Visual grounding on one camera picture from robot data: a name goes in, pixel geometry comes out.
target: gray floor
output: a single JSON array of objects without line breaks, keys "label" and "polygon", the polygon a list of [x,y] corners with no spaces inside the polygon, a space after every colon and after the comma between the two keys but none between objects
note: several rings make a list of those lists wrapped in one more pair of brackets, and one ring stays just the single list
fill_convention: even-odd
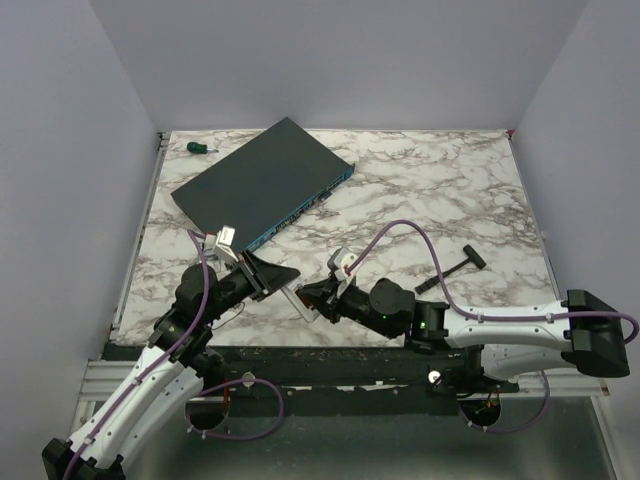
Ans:
[{"label": "gray floor", "polygon": [[[499,425],[525,421],[540,400],[505,401]],[[230,419],[235,434],[269,419]],[[554,399],[547,417],[514,435],[482,434],[456,417],[289,417],[254,442],[203,441],[172,419],[145,447],[130,480],[614,479],[589,399]]]}]

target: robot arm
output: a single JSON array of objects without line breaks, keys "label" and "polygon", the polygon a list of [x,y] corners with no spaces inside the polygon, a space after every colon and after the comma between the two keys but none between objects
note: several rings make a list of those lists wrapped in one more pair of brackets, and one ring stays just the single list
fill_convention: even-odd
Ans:
[{"label": "robot arm", "polygon": [[68,441],[53,439],[45,447],[42,456],[49,480],[124,480],[124,469],[138,448],[172,413],[200,392],[205,381],[224,382],[220,357],[206,349],[212,322],[245,298],[260,301],[300,275],[250,252],[224,258],[232,265],[231,272],[218,281],[213,269],[206,267],[209,289],[203,314],[179,347],[174,345],[192,328],[201,308],[200,265],[184,272],[175,303],[156,322],[148,347],[104,406]]},{"label": "robot arm", "polygon": [[[412,291],[386,278],[364,292],[355,285],[355,271],[344,273],[353,258],[347,249],[336,252],[329,261],[329,278],[296,292],[307,307],[333,323],[347,317],[387,338],[404,335],[405,347],[422,353],[483,347],[484,375],[494,380],[559,367],[575,367],[594,377],[629,375],[619,319],[555,318],[567,312],[615,312],[586,291],[570,290],[567,300],[547,305],[460,307],[476,319],[444,302],[416,300]],[[504,321],[483,321],[483,316]],[[520,320],[531,316],[541,320]]]}]

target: t-handle hex key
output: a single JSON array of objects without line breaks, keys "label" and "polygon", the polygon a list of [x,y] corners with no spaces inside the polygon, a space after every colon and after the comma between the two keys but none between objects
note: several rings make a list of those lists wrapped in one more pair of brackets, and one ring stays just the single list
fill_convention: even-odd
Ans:
[{"label": "t-handle hex key", "polygon": [[[444,277],[448,277],[453,272],[460,270],[467,263],[473,263],[476,267],[478,267],[478,270],[482,270],[484,267],[487,266],[486,262],[482,259],[480,254],[476,252],[471,245],[465,245],[464,247],[462,247],[462,251],[467,254],[467,259],[460,262],[455,267],[451,267],[449,270],[443,272],[442,275]],[[415,291],[418,295],[420,295],[426,292],[427,290],[435,287],[438,283],[440,283],[440,279],[438,278],[437,275],[435,275],[431,277],[429,280],[425,280],[423,283],[418,285],[415,288]]]}]

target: metal frame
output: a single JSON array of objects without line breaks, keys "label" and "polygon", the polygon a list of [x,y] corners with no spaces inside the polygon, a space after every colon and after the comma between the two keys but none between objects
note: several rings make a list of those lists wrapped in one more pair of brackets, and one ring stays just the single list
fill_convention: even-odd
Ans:
[{"label": "metal frame", "polygon": [[140,223],[138,224],[135,243],[131,250],[131,257],[129,258],[127,273],[122,284],[122,290],[120,290],[120,296],[118,297],[118,306],[111,322],[109,341],[115,341],[118,338],[118,332],[122,323],[122,315],[124,314],[124,308],[127,304],[127,297],[129,296],[129,289],[131,288],[131,282],[133,281],[133,272],[135,270],[136,261],[138,260],[138,254],[140,253],[142,239],[144,238],[144,231],[147,226],[147,220],[149,219],[149,212],[151,211],[151,204],[153,203],[153,198],[156,194],[158,179],[160,178],[160,172],[162,172],[164,157],[167,154],[167,148],[169,146],[169,140],[171,138],[171,132],[158,132],[158,135],[160,137],[160,144],[158,145],[158,155],[156,156],[156,163],[153,167],[151,184],[149,185],[149,190],[147,191],[147,196],[144,201],[144,209],[142,211],[142,216],[140,217]]}]

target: black base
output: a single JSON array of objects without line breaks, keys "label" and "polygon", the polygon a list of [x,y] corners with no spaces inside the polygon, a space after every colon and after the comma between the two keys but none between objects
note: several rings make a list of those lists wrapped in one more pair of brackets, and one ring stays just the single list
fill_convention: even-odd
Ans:
[{"label": "black base", "polygon": [[[51,440],[42,451],[47,478],[62,480],[73,454],[71,442],[63,442],[57,438]],[[125,480],[120,462],[122,462],[122,457],[116,458],[108,469],[104,469],[96,468],[96,461],[93,458],[87,461],[79,458],[74,464],[73,473],[69,480]]]}]

